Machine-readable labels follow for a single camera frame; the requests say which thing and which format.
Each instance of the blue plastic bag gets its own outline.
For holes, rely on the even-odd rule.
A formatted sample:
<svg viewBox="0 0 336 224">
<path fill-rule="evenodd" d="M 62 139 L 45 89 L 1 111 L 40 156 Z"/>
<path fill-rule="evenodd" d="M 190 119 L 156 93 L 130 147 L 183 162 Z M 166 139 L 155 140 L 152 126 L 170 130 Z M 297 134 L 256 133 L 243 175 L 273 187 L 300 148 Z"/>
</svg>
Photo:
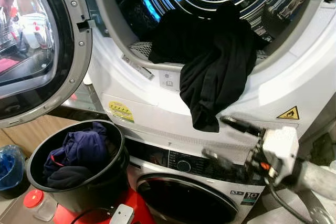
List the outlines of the blue plastic bag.
<svg viewBox="0 0 336 224">
<path fill-rule="evenodd" d="M 0 148 L 0 190 L 18 185 L 25 170 L 25 158 L 16 145 Z"/>
</svg>

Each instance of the black bucket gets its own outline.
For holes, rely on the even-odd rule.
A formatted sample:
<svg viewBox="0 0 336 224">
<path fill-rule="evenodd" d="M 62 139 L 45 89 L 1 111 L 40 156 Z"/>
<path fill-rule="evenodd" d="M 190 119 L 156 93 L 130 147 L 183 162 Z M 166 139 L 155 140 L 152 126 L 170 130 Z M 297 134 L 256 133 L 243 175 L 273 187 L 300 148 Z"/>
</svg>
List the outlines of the black bucket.
<svg viewBox="0 0 336 224">
<path fill-rule="evenodd" d="M 90 128 L 93 122 L 101 123 L 106 127 L 107 137 L 115 146 L 119 147 L 114 159 L 98 174 L 74 188 L 61 190 L 44 186 L 44 163 L 50 151 L 62 146 L 68 132 Z M 49 193 L 59 204 L 70 211 L 82 212 L 95 207 L 110 207 L 121 193 L 128 189 L 126 168 L 129 163 L 129 155 L 124 143 L 125 139 L 122 133 L 112 122 L 104 120 L 82 121 L 60 130 L 36 148 L 28 163 L 28 179 L 34 187 Z"/>
</svg>

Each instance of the red cap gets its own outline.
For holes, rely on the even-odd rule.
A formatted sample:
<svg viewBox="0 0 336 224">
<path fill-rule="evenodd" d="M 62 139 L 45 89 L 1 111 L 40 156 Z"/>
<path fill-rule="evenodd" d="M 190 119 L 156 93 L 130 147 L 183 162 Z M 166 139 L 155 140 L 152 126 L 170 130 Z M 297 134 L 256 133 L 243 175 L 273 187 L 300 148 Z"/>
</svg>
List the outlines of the red cap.
<svg viewBox="0 0 336 224">
<path fill-rule="evenodd" d="M 23 200 L 23 205 L 27 208 L 33 208 L 38 206 L 44 198 L 44 192 L 41 190 L 32 190 L 27 193 L 25 199 Z"/>
</svg>

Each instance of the washing machine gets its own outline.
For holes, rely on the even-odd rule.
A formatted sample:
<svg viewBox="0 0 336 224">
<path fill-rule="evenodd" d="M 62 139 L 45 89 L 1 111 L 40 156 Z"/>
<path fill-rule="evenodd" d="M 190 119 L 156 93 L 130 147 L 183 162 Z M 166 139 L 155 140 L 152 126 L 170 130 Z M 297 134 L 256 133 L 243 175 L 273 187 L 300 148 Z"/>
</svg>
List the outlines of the washing machine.
<svg viewBox="0 0 336 224">
<path fill-rule="evenodd" d="M 130 185 L 169 223 L 241 223 L 265 187 L 260 176 L 248 179 L 241 164 L 234 164 L 235 171 L 224 169 L 193 146 L 124 133 Z"/>
<path fill-rule="evenodd" d="M 62 104 L 89 76 L 113 122 L 199 146 L 255 144 L 224 125 L 195 130 L 179 96 L 182 65 L 148 61 L 141 33 L 169 9 L 208 18 L 227 0 L 1 0 L 0 127 Z M 259 126 L 296 127 L 300 137 L 335 93 L 335 0 L 230 0 L 269 46 L 230 114 Z"/>
</svg>

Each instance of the warning label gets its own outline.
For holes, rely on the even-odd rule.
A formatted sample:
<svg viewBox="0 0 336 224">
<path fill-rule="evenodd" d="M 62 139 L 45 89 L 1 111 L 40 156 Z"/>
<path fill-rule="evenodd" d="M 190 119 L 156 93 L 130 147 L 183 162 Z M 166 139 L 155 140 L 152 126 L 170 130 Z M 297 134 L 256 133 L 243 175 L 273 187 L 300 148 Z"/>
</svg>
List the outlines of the warning label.
<svg viewBox="0 0 336 224">
<path fill-rule="evenodd" d="M 241 205 L 253 206 L 259 197 L 258 193 L 245 193 Z"/>
<path fill-rule="evenodd" d="M 299 117 L 298 107 L 295 106 L 291 108 L 290 110 L 287 110 L 285 113 L 279 115 L 277 118 L 299 120 L 300 117 Z"/>
<path fill-rule="evenodd" d="M 113 116 L 134 123 L 132 112 L 121 102 L 109 102 L 109 108 Z"/>
</svg>

